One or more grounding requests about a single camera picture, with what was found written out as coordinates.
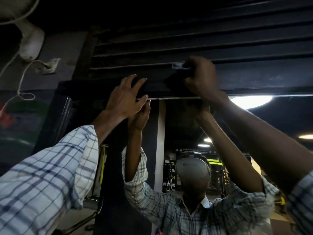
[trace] ceiling light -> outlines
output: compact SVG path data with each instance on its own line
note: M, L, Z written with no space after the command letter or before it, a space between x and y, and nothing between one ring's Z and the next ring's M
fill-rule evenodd
M208 148L210 145L208 144L198 144L198 147Z
M243 109L251 109L270 102L272 98L271 95L237 96L231 101Z
M212 140L210 138L205 138L204 141L205 142L212 142Z
M302 139L313 139L313 134L300 135L299 138L302 138Z

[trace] wall fan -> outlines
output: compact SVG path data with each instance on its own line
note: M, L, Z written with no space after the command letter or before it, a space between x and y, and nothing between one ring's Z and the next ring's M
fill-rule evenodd
M36 9L40 0L0 0L1 25L15 24L22 33L19 55L27 62L35 60L44 42L45 33L26 18Z

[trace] vr headset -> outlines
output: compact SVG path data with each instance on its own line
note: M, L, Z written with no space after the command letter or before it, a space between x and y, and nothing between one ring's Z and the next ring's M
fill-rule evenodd
M176 162L178 176L182 179L211 179L211 171L207 163L199 158L182 158Z

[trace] dark ceiling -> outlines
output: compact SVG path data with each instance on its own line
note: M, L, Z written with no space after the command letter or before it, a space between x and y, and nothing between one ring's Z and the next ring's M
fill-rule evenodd
M266 105L249 111L313 150L313 140L297 138L300 134L313 133L312 105L313 96L276 97ZM233 142L242 151L245 151L223 120L218 116L216 120ZM166 149L174 150L175 147L195 148L199 142L203 142L205 137L188 112L184 100L166 101Z

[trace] shirt collar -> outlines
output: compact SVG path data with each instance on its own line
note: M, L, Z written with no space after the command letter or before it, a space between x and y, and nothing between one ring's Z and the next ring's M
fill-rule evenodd
M180 198L180 203L182 203L182 204L186 207L185 202L184 202L184 199L183 199L182 196L181 196L181 198ZM201 205L203 206L203 208L205 208L205 209L209 209L210 206L211 206L211 202L208 200L208 198L207 198L206 196L203 198L203 200L200 202L200 204L201 204Z

